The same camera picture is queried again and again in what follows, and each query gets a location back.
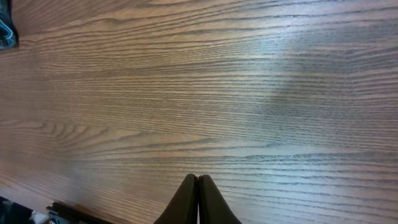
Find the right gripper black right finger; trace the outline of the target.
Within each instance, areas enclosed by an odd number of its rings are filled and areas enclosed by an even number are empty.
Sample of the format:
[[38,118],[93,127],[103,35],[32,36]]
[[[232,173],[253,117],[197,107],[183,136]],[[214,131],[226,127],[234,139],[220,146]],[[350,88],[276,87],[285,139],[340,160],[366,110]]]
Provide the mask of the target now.
[[199,176],[200,224],[241,224],[209,175]]

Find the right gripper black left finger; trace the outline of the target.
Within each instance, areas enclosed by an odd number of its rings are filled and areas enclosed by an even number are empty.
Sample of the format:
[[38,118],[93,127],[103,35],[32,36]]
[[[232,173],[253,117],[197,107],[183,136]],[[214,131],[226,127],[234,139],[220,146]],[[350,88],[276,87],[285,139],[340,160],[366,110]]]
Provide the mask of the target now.
[[188,174],[154,224],[197,224],[198,177]]

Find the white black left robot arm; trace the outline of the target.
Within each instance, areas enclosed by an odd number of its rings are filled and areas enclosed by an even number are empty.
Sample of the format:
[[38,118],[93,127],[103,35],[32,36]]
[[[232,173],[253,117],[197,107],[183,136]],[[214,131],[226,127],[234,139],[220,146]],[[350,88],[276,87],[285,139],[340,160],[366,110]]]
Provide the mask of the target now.
[[1,0],[1,50],[10,49],[17,45],[17,31],[12,23],[11,1]]

